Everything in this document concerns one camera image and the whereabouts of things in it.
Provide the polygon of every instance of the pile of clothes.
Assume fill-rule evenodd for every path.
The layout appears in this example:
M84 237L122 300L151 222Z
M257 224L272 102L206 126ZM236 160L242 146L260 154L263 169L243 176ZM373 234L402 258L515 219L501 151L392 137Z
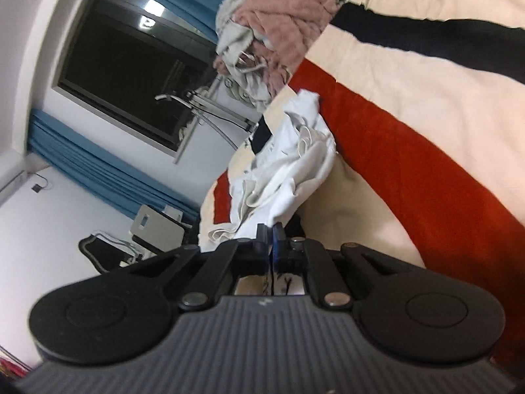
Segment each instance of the pile of clothes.
M263 111L345 0L224 0L214 68Z

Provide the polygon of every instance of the silver rivet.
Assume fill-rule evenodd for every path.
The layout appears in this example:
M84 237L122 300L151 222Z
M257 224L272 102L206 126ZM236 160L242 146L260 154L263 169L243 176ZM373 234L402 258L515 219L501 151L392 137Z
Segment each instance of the silver rivet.
M341 307L350 302L350 295L343 292L330 292L325 295L325 302L330 307Z
M199 307L206 304L208 297L201 292L190 292L184 295L182 303L188 307Z

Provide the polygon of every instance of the pink towel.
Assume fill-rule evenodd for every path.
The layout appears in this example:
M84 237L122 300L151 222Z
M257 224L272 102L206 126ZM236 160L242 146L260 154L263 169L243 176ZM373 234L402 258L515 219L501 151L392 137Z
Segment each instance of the pink towel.
M264 82L275 96L295 72L313 42L332 20L335 0L246 0L234 14L234 22L266 36L273 50L254 41L254 55L263 57L268 68Z

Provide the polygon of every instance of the white cloth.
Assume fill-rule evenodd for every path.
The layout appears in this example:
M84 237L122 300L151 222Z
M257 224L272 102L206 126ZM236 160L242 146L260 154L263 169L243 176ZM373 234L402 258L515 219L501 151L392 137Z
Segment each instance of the white cloth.
M278 130L230 185L230 222L212 226L204 251L232 238L255 238L260 223L287 224L332 170L335 140L319 114L319 95L301 90L283 109Z
M255 35L251 28L243 27L233 22L233 13L246 0L223 0L215 18L215 31L219 37L217 42L217 54L222 57L228 72L232 78L250 96L251 102L259 111L266 109L271 101L270 93L262 76L257 73L260 68L266 66L259 64L253 68L240 69L237 61L241 54L251 45L254 38L262 41L267 47L272 48L268 39L261 35Z

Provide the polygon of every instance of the bedding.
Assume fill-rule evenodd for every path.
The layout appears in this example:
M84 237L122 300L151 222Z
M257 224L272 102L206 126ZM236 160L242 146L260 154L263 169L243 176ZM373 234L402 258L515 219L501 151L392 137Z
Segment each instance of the bedding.
M525 354L524 13L525 0L350 0L264 114L275 132L284 102L318 93L337 143L298 211L306 235L492 292L507 316L494 357L507 367ZM228 185L254 156L238 154L201 232L228 218Z

